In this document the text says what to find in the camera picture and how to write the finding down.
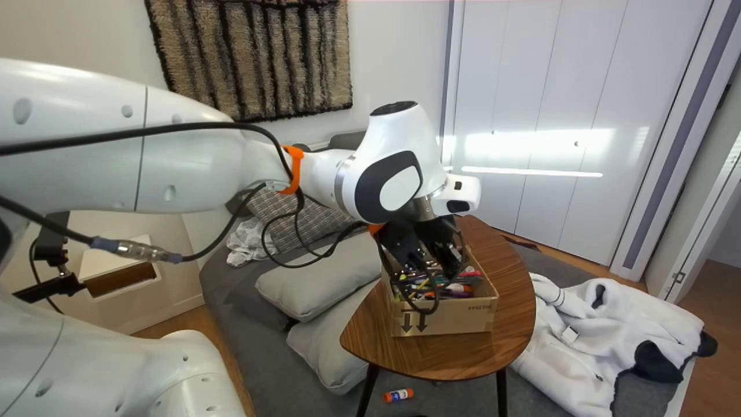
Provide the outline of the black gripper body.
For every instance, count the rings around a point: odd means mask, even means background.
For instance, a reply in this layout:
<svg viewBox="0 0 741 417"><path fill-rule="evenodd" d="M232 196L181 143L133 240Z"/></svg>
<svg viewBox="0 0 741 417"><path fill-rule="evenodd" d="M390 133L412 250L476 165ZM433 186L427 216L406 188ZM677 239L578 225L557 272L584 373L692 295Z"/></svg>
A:
<svg viewBox="0 0 741 417"><path fill-rule="evenodd" d="M468 260L463 237L450 216L426 223L394 219L375 232L375 240L386 274L390 267L431 274L427 260L437 265L459 262L463 269Z"/></svg>

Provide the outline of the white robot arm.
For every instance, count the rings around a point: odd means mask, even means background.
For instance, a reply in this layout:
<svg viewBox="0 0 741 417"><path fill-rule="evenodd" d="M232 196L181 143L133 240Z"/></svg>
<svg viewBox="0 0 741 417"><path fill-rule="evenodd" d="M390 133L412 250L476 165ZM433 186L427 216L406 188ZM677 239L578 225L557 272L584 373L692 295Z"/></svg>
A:
<svg viewBox="0 0 741 417"><path fill-rule="evenodd" d="M190 98L86 69L0 60L2 233L50 212L208 211L251 186L302 192L361 223L417 223L479 206L442 166L413 102L371 113L351 151L301 151ZM2 417L246 417L197 331L131 338L13 296L0 307Z"/></svg>

